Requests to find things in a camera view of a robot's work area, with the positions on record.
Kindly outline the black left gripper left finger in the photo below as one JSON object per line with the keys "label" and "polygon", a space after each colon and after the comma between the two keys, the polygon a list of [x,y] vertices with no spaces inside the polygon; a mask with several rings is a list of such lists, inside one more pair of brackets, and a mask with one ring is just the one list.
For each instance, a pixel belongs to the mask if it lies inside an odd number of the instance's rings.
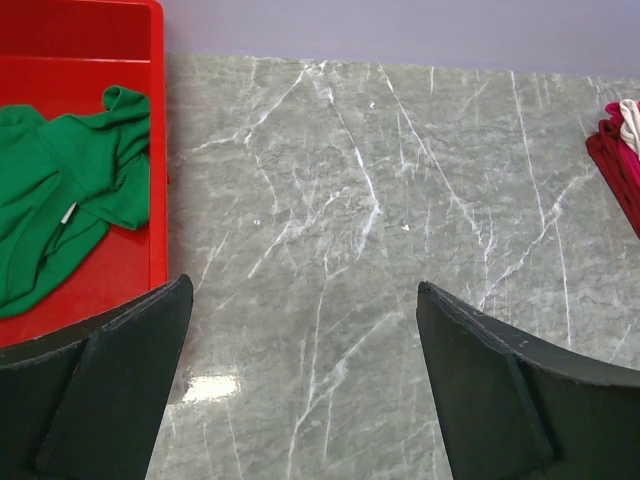
{"label": "black left gripper left finger", "polygon": [[192,307],[192,281],[181,275],[3,348],[2,478],[144,478]]}

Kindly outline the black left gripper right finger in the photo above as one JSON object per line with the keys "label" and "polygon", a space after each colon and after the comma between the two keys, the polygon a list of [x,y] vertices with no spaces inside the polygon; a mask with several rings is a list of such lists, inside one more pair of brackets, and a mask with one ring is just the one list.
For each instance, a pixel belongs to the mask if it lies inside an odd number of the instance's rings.
{"label": "black left gripper right finger", "polygon": [[636,479],[639,373],[422,282],[417,325],[456,479]]}

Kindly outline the green t shirt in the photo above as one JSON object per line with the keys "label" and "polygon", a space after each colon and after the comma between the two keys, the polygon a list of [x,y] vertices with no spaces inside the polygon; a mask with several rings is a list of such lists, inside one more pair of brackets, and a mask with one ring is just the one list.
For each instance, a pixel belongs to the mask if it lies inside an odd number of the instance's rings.
{"label": "green t shirt", "polygon": [[150,218],[149,98],[108,87],[102,111],[45,119],[1,109],[1,315],[21,315],[58,288],[111,226]]}

